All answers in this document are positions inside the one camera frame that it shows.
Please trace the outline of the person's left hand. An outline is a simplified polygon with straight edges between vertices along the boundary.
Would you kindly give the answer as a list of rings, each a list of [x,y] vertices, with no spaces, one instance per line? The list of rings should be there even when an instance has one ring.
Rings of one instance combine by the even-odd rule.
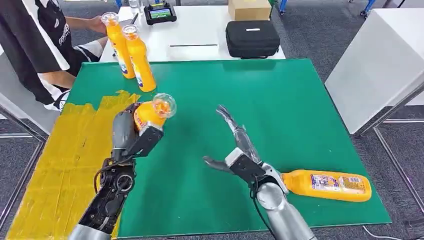
[[[103,35],[107,34],[106,26],[103,23],[102,17],[100,15],[88,19],[87,27],[94,32],[101,33]]]

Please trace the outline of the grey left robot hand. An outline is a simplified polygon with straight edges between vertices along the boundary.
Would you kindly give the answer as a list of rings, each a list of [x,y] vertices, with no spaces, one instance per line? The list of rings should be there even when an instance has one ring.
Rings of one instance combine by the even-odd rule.
[[[150,121],[140,130],[136,128],[134,114],[140,105],[142,102],[130,104],[113,119],[111,157],[116,162],[148,156],[164,135],[163,129]]]

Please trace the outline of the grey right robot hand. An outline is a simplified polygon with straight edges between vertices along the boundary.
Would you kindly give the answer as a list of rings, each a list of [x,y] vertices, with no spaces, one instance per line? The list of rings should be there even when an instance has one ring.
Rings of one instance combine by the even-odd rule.
[[[234,136],[236,148],[224,161],[204,156],[202,158],[204,162],[215,170],[238,176],[250,187],[259,187],[260,183],[272,182],[277,184],[284,194],[288,194],[289,190],[282,180],[281,173],[261,160],[258,151],[247,134],[246,128],[243,125],[239,125],[223,105],[220,104],[216,112],[228,124]]]

